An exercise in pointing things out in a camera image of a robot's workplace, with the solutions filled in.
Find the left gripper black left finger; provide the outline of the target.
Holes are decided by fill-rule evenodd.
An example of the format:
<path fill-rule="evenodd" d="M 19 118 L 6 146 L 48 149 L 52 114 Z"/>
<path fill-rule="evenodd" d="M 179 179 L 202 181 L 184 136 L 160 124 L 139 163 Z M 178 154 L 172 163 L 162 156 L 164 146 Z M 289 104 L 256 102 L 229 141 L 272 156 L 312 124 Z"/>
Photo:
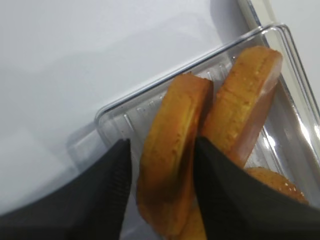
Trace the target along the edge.
<path fill-rule="evenodd" d="M 118 240 L 132 185 L 130 140 L 46 197 L 0 217 L 2 240 Z"/>

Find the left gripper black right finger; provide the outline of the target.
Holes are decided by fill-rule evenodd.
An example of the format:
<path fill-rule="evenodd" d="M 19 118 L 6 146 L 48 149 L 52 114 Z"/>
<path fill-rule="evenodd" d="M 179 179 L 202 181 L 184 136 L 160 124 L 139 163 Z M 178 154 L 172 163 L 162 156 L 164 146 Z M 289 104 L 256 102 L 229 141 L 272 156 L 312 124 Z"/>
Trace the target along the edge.
<path fill-rule="evenodd" d="M 318 240 L 320 211 L 248 175 L 206 138 L 195 141 L 193 181 L 209 240 Z"/>

